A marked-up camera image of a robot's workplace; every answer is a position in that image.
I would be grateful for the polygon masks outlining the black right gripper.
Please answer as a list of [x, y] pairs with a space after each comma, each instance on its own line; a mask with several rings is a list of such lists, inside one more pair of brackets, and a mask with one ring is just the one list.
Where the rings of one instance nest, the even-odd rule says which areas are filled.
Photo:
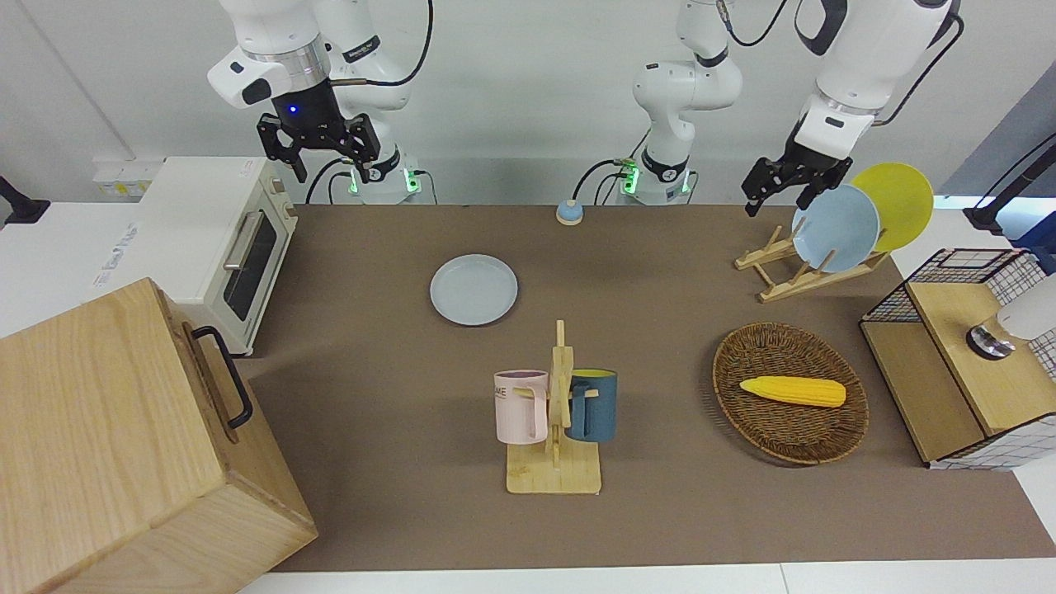
[[[295, 179], [304, 183], [307, 170], [300, 155], [302, 148], [338, 149], [370, 183], [370, 169], [380, 159], [381, 142], [367, 115], [344, 120], [329, 79], [275, 97], [275, 109], [276, 115], [261, 114], [257, 120], [266, 157], [290, 166]], [[290, 142], [285, 145], [280, 133]]]

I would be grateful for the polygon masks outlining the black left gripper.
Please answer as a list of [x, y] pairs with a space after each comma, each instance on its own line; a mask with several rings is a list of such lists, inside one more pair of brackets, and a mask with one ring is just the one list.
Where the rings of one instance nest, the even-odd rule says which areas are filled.
[[755, 217], [766, 200], [781, 193], [792, 182], [807, 183], [802, 191], [802, 210], [806, 210], [816, 196], [837, 188], [851, 165], [850, 157], [830, 157], [796, 140], [787, 140], [781, 159], [757, 159], [744, 177], [744, 211]]

